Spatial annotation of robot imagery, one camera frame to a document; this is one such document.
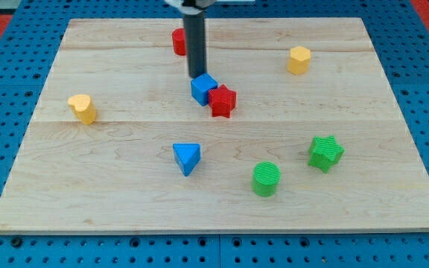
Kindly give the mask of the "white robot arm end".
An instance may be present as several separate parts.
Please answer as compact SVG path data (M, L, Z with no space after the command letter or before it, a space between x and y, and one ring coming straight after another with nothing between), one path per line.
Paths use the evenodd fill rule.
M165 3L183 15L197 15L212 5L251 5L255 4L255 0L165 0Z

